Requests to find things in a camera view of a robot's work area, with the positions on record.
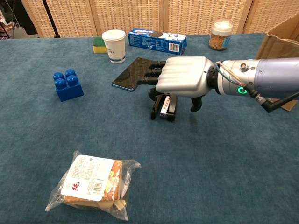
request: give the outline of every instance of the woven panel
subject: woven panel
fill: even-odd
[[[267,32],[299,13],[299,0],[259,0],[246,33]]]
[[[128,33],[133,28],[163,30],[163,0],[91,0],[98,34],[110,29]]]
[[[50,19],[43,5],[42,0],[23,0],[22,1],[28,15],[30,16],[34,26],[40,37],[53,38],[55,32],[51,25]]]
[[[47,0],[60,37],[97,36],[88,0]]]
[[[237,32],[246,0],[169,0],[165,5],[165,32],[185,35],[211,33],[216,19],[226,18]]]

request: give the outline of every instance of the glass jar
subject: glass jar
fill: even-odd
[[[228,47],[234,25],[227,19],[216,20],[212,26],[209,46],[214,50],[225,50]]]

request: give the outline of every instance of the sponge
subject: sponge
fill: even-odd
[[[103,38],[101,36],[96,37],[93,40],[93,52],[95,54],[98,54],[98,53],[107,53],[105,42],[104,42],[104,40],[103,40]]]

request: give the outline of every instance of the green led light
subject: green led light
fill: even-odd
[[[239,88],[238,88],[238,92],[239,92],[240,94],[246,94],[246,93],[247,93],[247,90],[245,90],[243,87],[239,87]]]

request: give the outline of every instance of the tabletop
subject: tabletop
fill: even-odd
[[[188,36],[183,56],[254,59],[263,34],[233,35],[225,51]],[[255,100],[211,91],[176,120],[150,119],[150,86],[111,82],[137,57],[175,55],[130,47],[126,61],[94,54],[93,38],[0,41],[1,223],[298,223],[298,108],[268,114]],[[52,75],[72,68],[84,96],[60,102]],[[61,204],[45,208],[74,151],[141,164],[132,175],[129,221]]]

